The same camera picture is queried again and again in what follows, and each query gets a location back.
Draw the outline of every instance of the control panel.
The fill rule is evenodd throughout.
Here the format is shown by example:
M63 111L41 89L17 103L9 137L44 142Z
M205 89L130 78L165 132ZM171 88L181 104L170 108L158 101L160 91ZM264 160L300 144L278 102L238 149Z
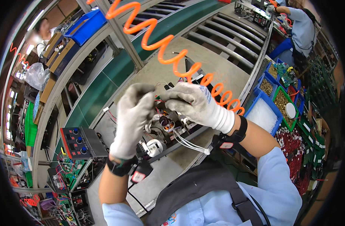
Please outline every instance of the control panel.
M64 150L72 160L87 160L108 156L106 145L93 129L85 127L61 128Z

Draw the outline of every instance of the hair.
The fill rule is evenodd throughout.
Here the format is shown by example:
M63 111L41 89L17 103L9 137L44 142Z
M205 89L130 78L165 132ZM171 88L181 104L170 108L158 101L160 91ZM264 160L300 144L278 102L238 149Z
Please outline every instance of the hair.
M32 29L32 30L29 30L29 31L27 31L26 33L25 33L25 35L24 35L24 40L26 41L26 42L28 42L28 40L32 37L32 35L33 34L37 34L38 32L37 32L37 30L35 30L35 29Z
M42 24L42 21L43 21L43 20L48 20L48 19L45 18L45 17L43 17L42 19L38 20L38 21L36 22L36 25L34 26L34 29L36 29L37 31L39 31L39 30L40 30L40 25Z
M303 11L307 14L307 16L311 19L313 25L314 23L317 21L316 17L313 15L313 13L311 13L311 11L309 11L308 9L304 8Z

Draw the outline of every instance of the metal roller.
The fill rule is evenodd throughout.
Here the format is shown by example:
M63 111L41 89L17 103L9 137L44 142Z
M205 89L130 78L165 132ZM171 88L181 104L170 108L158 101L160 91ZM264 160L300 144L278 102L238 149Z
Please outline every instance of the metal roller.
M165 17L166 15L158 14L158 13L146 13L146 12L140 12L138 16L150 16L152 18L160 19Z
M159 8L148 8L147 10L149 11L159 11L159 12L164 12L164 13L173 13L175 10L172 9L159 9Z
M205 27L203 25L199 25L197 28L202 30L202 31L205 31L205 32L207 32L209 34L213 34L215 36L218 36L218 37L224 39L225 41L229 42L230 44L236 46L237 48L243 50L244 52L246 52L250 56L254 57L254 59L258 59L258 54L256 54L255 52L251 51L248 47L240 44L239 42L237 42L235 40L233 40L232 38L229 38L228 36L226 36L226 35L224 35L222 33L219 33L219 32L217 32L217 31L215 31L213 29L210 29L208 27Z
M229 22L229 21L227 21L225 19L222 19L220 17L217 17L217 16L213 17L213 19L216 20L216 21L219 21L219 22L221 22L223 24L226 24L226 25L230 26L230 27L232 27L235 30L238 30L240 33L245 34L247 37L251 38L255 42L263 45L263 40L261 40L259 37L255 36L254 34L250 33L249 31L245 30L244 28L239 27L238 25L233 24L232 22Z
M223 31L225 31L225 32L235 36L235 37L238 37L243 42L249 44L250 46L256 48L257 50L261 50L261 47L259 45L257 45L255 42L253 42L249 38L245 37L244 35L241 35L238 32L233 31L232 29L229 29L229 28L227 28L227 27L225 27L225 26L223 26L221 24L218 24L218 23L210 21L210 20L207 20L206 23L209 24L209 25L212 25L214 27L217 27L217 28L219 28L219 29L221 29L221 30L223 30Z
M234 59L237 59L239 62L243 63L244 65L248 66L251 69L254 67L254 65L250 61L248 61L247 59L245 59L241 55L237 54L236 52L231 51L227 47L223 46L220 43L217 43L217 42L211 40L210 38L207 38L201 34L197 34L197 33L192 32L192 31L189 32L188 35L220 49L221 51L227 53L229 56L233 57Z
M181 8L184 8L183 6L177 6L177 5L164 5L164 4L156 4L154 5L155 6L158 6L158 7L166 7L166 8L170 8L170 9L181 9Z
M218 13L218 16L222 17L222 18L225 18L225 19L228 19L228 20L231 20L233 21L235 24L249 30L250 32L254 33L255 35L259 36L261 39L265 40L265 35L263 35L262 33L260 33L259 31L257 31L256 29L252 28L251 26L237 20L237 19L234 19L233 17L230 17L230 16L227 16L225 14L222 14L222 13Z

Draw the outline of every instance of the plastic bag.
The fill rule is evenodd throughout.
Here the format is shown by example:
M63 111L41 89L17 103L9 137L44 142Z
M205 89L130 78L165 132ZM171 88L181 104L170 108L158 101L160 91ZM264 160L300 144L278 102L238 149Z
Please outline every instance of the plastic bag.
M32 87L43 91L48 82L49 75L49 69L44 70L42 63L34 63L25 73L25 81Z

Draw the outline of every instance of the white work glove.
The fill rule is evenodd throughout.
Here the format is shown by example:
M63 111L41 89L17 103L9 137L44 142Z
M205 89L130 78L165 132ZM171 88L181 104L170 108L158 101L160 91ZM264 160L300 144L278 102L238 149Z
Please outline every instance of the white work glove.
M131 85L117 104L116 137L110 146L110 155L129 160L136 153L136 144L141 140L143 128L154 106L153 85Z
M191 105L174 98L191 102ZM180 112L197 124L209 126L223 133L229 133L233 128L234 112L218 105L205 86L179 82L174 88L160 95L160 99L166 101L167 108Z

